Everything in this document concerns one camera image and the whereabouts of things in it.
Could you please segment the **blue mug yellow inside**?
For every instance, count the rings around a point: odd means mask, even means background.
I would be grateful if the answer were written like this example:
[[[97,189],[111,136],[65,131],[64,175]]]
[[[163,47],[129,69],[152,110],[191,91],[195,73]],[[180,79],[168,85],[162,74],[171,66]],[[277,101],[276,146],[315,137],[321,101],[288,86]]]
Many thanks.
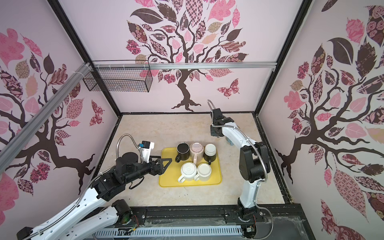
[[[226,141],[227,141],[227,143],[228,143],[230,146],[233,146],[233,145],[234,145],[234,143],[233,143],[228,137],[226,137]]]

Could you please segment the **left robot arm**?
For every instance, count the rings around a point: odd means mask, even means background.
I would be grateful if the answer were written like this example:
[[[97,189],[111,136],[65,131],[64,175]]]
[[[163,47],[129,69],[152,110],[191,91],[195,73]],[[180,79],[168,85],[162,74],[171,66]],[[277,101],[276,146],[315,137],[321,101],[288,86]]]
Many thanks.
[[[139,226],[138,218],[124,200],[118,200],[100,213],[87,218],[126,189],[127,184],[144,176],[162,175],[172,159],[150,159],[139,163],[136,153],[125,153],[116,164],[92,180],[84,193],[51,219],[34,228],[24,227],[17,233],[19,240],[82,240],[116,223]]]

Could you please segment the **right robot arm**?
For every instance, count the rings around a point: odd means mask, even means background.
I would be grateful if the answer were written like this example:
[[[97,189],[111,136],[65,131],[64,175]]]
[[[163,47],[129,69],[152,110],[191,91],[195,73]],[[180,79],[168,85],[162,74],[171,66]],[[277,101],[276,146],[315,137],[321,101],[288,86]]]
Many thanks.
[[[211,118],[211,136],[227,138],[240,151],[239,171],[245,182],[238,198],[238,211],[240,219],[246,221],[261,211],[257,204],[257,194],[261,183],[268,180],[271,171],[268,148],[264,143],[248,137],[220,109],[211,110]]]

